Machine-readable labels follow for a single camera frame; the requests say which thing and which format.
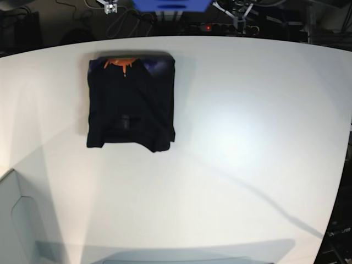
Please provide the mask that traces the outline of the black T-shirt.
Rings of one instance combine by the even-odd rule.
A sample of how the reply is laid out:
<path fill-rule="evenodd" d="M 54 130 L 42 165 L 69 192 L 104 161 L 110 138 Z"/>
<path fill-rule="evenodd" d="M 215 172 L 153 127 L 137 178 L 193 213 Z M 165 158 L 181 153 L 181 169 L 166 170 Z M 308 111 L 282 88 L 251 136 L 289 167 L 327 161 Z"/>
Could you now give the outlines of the black T-shirt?
<path fill-rule="evenodd" d="M 89 61 L 88 148 L 137 143 L 151 152 L 175 140 L 175 59 L 168 53 L 127 54 Z"/>

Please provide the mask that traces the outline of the black power strip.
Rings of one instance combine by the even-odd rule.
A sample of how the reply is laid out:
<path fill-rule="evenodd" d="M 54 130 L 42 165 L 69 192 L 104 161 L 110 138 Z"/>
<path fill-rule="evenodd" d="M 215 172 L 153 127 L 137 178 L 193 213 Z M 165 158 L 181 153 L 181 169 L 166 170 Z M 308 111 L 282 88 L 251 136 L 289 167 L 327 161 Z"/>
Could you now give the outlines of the black power strip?
<path fill-rule="evenodd" d="M 213 23 L 199 26 L 191 26 L 188 33 L 190 35 L 205 36 L 230 36 L 230 37 L 258 37 L 260 28 L 258 26 L 240 27 L 238 30 L 234 25 Z"/>

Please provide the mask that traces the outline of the blue plastic bin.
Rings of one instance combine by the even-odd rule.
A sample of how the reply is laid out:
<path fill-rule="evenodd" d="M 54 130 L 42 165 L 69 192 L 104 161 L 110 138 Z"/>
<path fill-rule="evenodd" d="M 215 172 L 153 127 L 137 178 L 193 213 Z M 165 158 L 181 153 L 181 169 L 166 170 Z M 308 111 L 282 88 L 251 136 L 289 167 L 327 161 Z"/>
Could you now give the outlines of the blue plastic bin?
<path fill-rule="evenodd" d="M 142 12 L 204 12 L 211 2 L 211 0 L 133 0 L 134 7 Z"/>

